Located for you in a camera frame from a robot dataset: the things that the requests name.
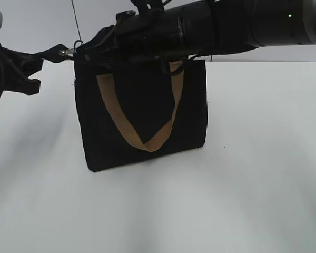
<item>bag handle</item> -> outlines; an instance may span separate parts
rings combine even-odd
[[[170,71],[177,70],[182,62],[170,63]],[[184,71],[179,75],[171,77],[172,92],[174,97],[174,110],[170,121],[163,126],[147,143],[143,143],[137,131],[126,118],[118,101],[113,74],[97,76],[102,99],[112,120],[127,143],[137,149],[154,152],[160,149],[171,135],[175,116],[178,111],[179,102],[184,87]]]

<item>tan strap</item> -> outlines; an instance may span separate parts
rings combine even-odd
[[[175,71],[181,66],[181,64],[181,62],[170,63],[171,72]],[[132,124],[129,122],[120,106],[116,95],[113,74],[97,76],[97,81],[105,107],[127,143],[135,148],[146,150],[148,152],[154,152],[160,149],[170,137],[173,128],[175,116],[177,114],[179,102],[183,93],[184,72],[177,76],[171,77],[172,92],[174,97],[174,110],[170,121],[145,144],[142,142],[137,131],[133,128]]]

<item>metal clip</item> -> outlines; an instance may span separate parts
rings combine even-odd
[[[70,57],[73,57],[74,54],[76,54],[76,49],[77,49],[77,44],[78,43],[81,43],[81,45],[83,45],[83,41],[81,40],[78,40],[78,41],[75,41],[74,43],[74,48],[71,48],[71,49],[68,49],[68,50],[61,50],[59,52],[60,56],[70,56]]]

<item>white surface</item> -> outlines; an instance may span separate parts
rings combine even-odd
[[[111,18],[118,5],[78,11],[96,25],[97,10]],[[77,39],[70,1],[0,0],[0,10],[11,49]],[[98,27],[82,26],[86,37]],[[203,149],[96,174],[84,160],[71,63],[45,64],[39,95],[5,93],[0,252],[316,253],[316,63],[207,67]]]

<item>black tote bag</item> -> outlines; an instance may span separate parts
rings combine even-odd
[[[171,71],[178,63],[170,64]],[[208,122],[204,61],[175,77],[159,63],[106,74],[75,63],[75,96],[93,172],[200,148]]]

